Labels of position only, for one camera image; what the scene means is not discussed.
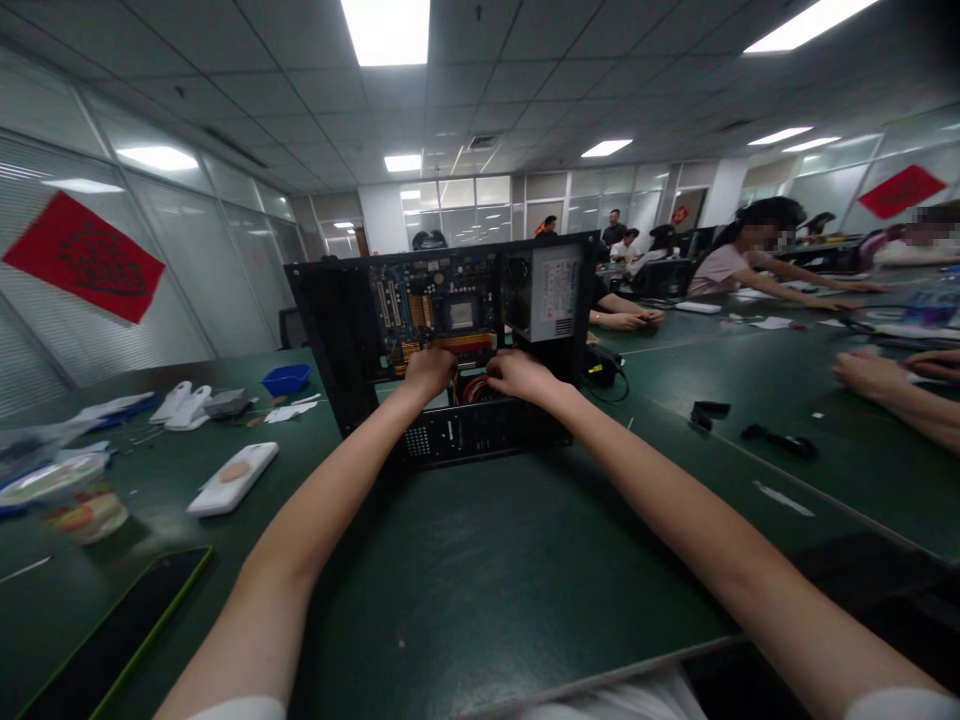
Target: blue container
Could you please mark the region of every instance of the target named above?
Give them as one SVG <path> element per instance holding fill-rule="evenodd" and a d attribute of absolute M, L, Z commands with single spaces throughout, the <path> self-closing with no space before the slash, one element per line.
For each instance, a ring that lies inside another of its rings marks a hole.
<path fill-rule="evenodd" d="M 292 395 L 303 390 L 312 371 L 309 365 L 286 365 L 271 370 L 260 384 L 274 397 Z"/>

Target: open computer case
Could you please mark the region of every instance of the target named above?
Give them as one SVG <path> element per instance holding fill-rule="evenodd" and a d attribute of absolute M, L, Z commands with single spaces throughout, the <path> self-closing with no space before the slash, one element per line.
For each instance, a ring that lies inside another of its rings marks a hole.
<path fill-rule="evenodd" d="M 287 265 L 287 278 L 344 437 L 403 379 L 410 356 L 442 347 L 458 374 L 482 373 L 498 348 L 535 355 L 580 385 L 598 233 Z M 572 441 L 539 408 L 489 392 L 430 403 L 393 465 L 438 467 Z"/>

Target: red decoration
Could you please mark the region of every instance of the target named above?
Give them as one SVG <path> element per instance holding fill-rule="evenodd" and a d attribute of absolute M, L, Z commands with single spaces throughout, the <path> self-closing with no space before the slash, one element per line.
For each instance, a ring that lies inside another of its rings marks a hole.
<path fill-rule="evenodd" d="M 889 220 L 945 187 L 944 183 L 919 165 L 911 165 L 857 200 L 881 220 Z"/>
<path fill-rule="evenodd" d="M 3 261 L 134 323 L 166 267 L 65 192 L 53 196 Z"/>

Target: circuit board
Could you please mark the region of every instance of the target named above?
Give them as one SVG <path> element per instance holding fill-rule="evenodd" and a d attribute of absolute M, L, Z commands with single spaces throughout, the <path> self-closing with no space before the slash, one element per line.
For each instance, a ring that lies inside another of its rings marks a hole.
<path fill-rule="evenodd" d="M 454 353 L 460 369 L 485 365 L 496 352 L 496 255 L 395 263 L 369 273 L 383 340 L 380 364 L 396 377 L 425 347 Z"/>

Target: ceiling light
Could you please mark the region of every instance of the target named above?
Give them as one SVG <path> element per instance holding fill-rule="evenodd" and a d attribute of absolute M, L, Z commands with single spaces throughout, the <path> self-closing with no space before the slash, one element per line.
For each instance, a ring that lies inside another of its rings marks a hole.
<path fill-rule="evenodd" d="M 409 172 L 420 169 L 419 155 L 388 155 L 383 161 L 390 172 Z"/>
<path fill-rule="evenodd" d="M 774 143 L 778 143 L 781 140 L 786 140 L 788 137 L 793 137 L 794 135 L 805 133 L 808 130 L 813 130 L 813 127 L 787 128 L 786 130 L 781 130 L 780 132 L 774 133 L 773 135 L 767 135 L 767 137 L 765 138 L 754 140 L 752 143 L 747 143 L 747 145 L 773 145 Z"/>
<path fill-rule="evenodd" d="M 787 148 L 784 152 L 803 152 L 804 150 L 812 150 L 815 147 L 820 147 L 821 145 L 829 145 L 832 142 L 836 142 L 840 138 L 820 138 L 819 140 L 811 140 L 808 143 L 803 143 L 802 145 L 794 145 L 792 148 Z"/>
<path fill-rule="evenodd" d="M 587 150 L 580 157 L 606 157 L 607 155 L 613 155 L 617 150 L 625 148 L 632 142 L 633 140 L 604 140 L 599 145 L 595 145 Z"/>
<path fill-rule="evenodd" d="M 789 52 L 875 2 L 877 0 L 820 0 L 743 52 Z"/>
<path fill-rule="evenodd" d="M 124 157 L 157 170 L 191 170 L 198 167 L 197 161 L 192 155 L 187 155 L 167 145 L 121 148 L 117 152 Z"/>
<path fill-rule="evenodd" d="M 58 187 L 62 190 L 73 190 L 73 192 L 84 193 L 86 195 L 95 195 L 97 193 L 104 192 L 124 192 L 123 188 L 117 187 L 116 185 L 107 185 L 106 183 L 98 183 L 94 180 L 87 180 L 86 178 L 69 178 L 67 180 L 44 180 L 44 185 L 49 185 L 50 187 Z"/>
<path fill-rule="evenodd" d="M 340 0 L 360 67 L 426 65 L 430 0 Z"/>

